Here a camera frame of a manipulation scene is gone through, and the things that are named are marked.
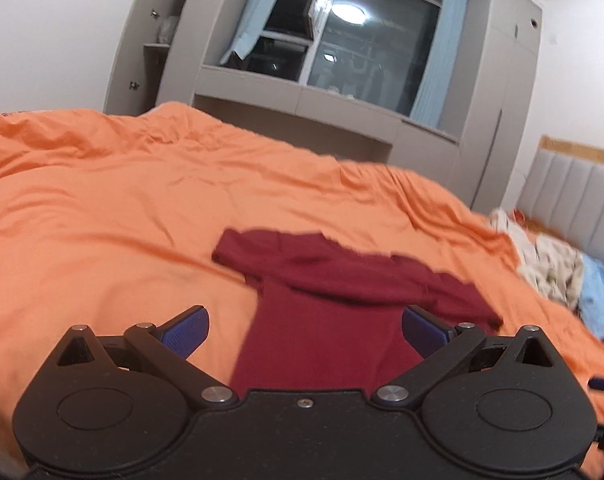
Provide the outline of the left light blue curtain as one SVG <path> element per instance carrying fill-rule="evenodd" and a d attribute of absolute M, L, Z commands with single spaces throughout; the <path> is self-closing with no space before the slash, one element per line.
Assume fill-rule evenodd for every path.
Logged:
<path fill-rule="evenodd" d="M 252 52 L 276 2 L 277 0 L 247 0 L 235 36 L 221 58 L 221 65 L 227 64 L 232 58 L 244 60 Z"/>

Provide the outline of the right light blue curtain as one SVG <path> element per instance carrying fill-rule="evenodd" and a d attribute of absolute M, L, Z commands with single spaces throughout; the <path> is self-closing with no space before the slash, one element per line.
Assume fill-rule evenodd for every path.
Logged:
<path fill-rule="evenodd" d="M 409 119 L 437 129 L 462 41 L 469 0 L 442 0 L 431 48 Z"/>

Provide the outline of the dark red small garment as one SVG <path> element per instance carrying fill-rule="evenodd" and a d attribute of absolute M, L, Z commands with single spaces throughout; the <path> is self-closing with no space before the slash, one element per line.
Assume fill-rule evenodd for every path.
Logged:
<path fill-rule="evenodd" d="M 469 284 L 401 256 L 360 254 L 320 233 L 226 230 L 212 259 L 243 275 L 259 302 L 230 386 L 372 392 L 420 362 L 402 315 L 494 334 L 503 321 Z"/>

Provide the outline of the orange bed cover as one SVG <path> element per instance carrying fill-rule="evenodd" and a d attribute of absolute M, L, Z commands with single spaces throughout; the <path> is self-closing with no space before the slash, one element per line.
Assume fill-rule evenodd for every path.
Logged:
<path fill-rule="evenodd" d="M 579 382 L 604 376 L 604 342 L 520 278 L 509 238 L 419 174 L 319 156 L 179 103 L 140 117 L 0 114 L 0 453 L 20 457 L 15 405 L 76 324 L 113 335 L 201 304 L 211 331 L 193 362 L 230 386 L 259 296 L 213 261 L 226 230 L 320 233 L 416 259 L 473 285 L 498 333 L 540 326 Z"/>

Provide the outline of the window with dark glass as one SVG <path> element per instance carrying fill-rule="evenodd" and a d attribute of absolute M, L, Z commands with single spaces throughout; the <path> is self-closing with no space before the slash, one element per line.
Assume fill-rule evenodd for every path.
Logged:
<path fill-rule="evenodd" d="M 221 66 L 407 116 L 439 9 L 434 0 L 277 0 L 252 52 Z"/>

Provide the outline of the light blue garment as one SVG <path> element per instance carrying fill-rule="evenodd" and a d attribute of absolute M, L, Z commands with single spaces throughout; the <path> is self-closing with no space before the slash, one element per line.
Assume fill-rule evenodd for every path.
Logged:
<path fill-rule="evenodd" d="M 588 330 L 604 341 L 604 264 L 582 255 L 584 270 L 578 310 Z"/>

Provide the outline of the cream patterned clothes pile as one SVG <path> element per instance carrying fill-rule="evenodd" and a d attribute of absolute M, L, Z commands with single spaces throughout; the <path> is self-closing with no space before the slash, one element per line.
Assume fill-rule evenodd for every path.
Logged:
<path fill-rule="evenodd" d="M 574 312 L 584 282 L 582 252 L 558 238 L 531 235 L 506 210 L 493 209 L 488 225 L 506 234 L 519 257 L 517 272 L 534 290 Z"/>

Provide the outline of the grey wall cabinet unit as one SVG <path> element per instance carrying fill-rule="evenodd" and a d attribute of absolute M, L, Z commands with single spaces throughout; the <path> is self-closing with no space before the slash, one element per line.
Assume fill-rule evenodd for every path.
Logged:
<path fill-rule="evenodd" d="M 178 101 L 500 206 L 528 118 L 533 0 L 134 0 L 104 110 Z"/>

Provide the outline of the light blue curtain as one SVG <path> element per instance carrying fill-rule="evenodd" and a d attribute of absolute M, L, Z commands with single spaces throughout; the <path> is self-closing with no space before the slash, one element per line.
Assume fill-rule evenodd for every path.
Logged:
<path fill-rule="evenodd" d="M 431 48 L 409 119 L 437 129 L 462 41 L 469 0 L 442 0 Z"/>
<path fill-rule="evenodd" d="M 277 0 L 247 0 L 235 36 L 221 58 L 221 65 L 227 64 L 232 58 L 244 60 L 252 52 L 276 2 Z"/>

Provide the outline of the grey padded headboard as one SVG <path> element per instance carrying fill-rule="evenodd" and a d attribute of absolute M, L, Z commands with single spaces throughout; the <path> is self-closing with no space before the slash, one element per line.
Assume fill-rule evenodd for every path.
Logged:
<path fill-rule="evenodd" d="M 543 136 L 516 208 L 527 226 L 604 264 L 604 149 Z"/>

